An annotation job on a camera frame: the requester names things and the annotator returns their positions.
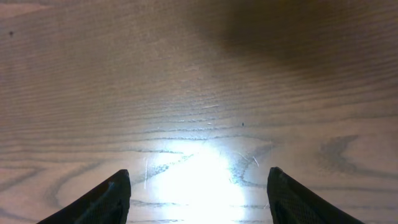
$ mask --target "wooden floor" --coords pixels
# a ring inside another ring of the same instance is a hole
[[[119,169],[128,223],[272,223],[270,167],[398,223],[396,1],[0,1],[0,223]]]

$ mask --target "wood grain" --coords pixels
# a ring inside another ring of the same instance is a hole
[[[0,19],[0,223],[118,169],[129,223],[272,223],[273,166],[397,223],[395,1],[0,3],[46,7]]]

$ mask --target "textured black plastic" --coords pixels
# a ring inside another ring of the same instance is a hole
[[[129,172],[119,170],[87,194],[38,224],[125,224],[130,196]]]
[[[280,168],[271,168],[267,193],[274,224],[363,224],[334,207]]]

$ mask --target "wooden surface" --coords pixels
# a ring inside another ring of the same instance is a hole
[[[0,11],[0,223],[35,223],[119,169],[129,223],[272,223],[274,166],[398,222],[396,1]]]

